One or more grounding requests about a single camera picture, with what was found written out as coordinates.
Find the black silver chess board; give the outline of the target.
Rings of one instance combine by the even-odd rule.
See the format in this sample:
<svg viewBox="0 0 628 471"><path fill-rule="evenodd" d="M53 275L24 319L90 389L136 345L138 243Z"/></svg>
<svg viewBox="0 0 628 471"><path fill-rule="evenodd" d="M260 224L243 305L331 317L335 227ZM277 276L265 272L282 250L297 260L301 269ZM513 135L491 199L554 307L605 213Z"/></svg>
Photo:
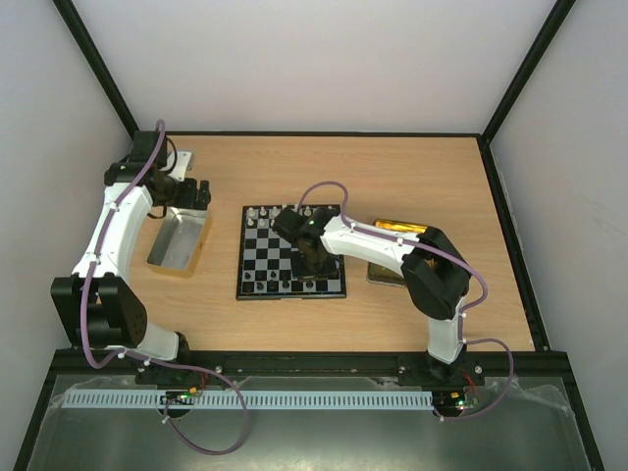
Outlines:
<svg viewBox="0 0 628 471"><path fill-rule="evenodd" d="M247 225L247 210L256 210L255 225ZM345 298L346 277L344 262L339 259L340 273L330 279L304 281L293 276L290 256L296 250L287 241L272 231L274 220L283 208L281 206L244 206L240 218L240 242L237 265L235 298L238 300L270 300L289 298ZM243 273L253 275L251 281L243 279ZM268 272L275 271L277 278L268 279ZM291 292L280 292L281 280L291 279ZM242 284L254 283L253 292L243 292ZM265 283L265 290L256 289L257 282Z"/></svg>

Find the silver gold tin lid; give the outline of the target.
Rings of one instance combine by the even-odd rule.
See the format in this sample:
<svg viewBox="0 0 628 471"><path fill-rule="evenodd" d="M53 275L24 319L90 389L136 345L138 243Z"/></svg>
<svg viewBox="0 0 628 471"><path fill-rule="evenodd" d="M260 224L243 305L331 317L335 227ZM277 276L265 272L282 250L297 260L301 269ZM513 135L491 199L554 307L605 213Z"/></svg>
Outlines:
<svg viewBox="0 0 628 471"><path fill-rule="evenodd" d="M167 209L147 257L150 269L161 275L191 278L210 226L208 210Z"/></svg>

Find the gold tin with black pieces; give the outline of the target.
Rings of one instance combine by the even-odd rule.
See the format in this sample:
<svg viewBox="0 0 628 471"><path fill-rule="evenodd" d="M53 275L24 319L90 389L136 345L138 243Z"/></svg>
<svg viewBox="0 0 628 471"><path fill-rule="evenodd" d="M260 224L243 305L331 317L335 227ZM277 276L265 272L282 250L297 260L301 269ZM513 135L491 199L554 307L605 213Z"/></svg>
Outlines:
<svg viewBox="0 0 628 471"><path fill-rule="evenodd" d="M425 231L428 230L427 225L382 218L375 219L373 225L379 229L415 234L423 234ZM405 287L405 281L402 275L399 275L386 267L371 262L369 262L367 266L366 280L369 283L373 284L400 288Z"/></svg>

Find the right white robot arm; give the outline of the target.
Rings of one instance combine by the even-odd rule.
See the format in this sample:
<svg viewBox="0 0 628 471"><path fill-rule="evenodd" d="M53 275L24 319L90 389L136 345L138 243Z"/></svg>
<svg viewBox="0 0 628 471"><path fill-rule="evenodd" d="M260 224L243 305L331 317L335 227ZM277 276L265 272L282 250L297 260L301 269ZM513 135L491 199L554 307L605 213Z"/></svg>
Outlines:
<svg viewBox="0 0 628 471"><path fill-rule="evenodd" d="M306 216L288 207L272 231L295 250L292 274L305 280L326 278L340 268L342 256L384 267L403 278L413 305L428 317L430 358L425 369L437 383L451 383L462 372L462 304L470 274L446 236L428 229L421 236L352 220L327 207Z"/></svg>

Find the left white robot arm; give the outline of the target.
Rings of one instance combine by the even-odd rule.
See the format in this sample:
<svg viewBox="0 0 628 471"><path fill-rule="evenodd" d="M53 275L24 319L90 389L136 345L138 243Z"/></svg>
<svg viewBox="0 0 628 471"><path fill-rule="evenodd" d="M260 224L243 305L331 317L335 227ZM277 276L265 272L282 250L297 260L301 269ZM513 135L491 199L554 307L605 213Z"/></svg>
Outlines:
<svg viewBox="0 0 628 471"><path fill-rule="evenodd" d="M210 183L187 176L193 155L180 152L159 121L137 131L131 151L104 174L101 213L89 244L67 277L50 293L72 346L94 369L115 357L146 365L183 361L184 334L151 322L130 284L131 261L148 219L161 227L148 264L166 274L190 276L209 228Z"/></svg>

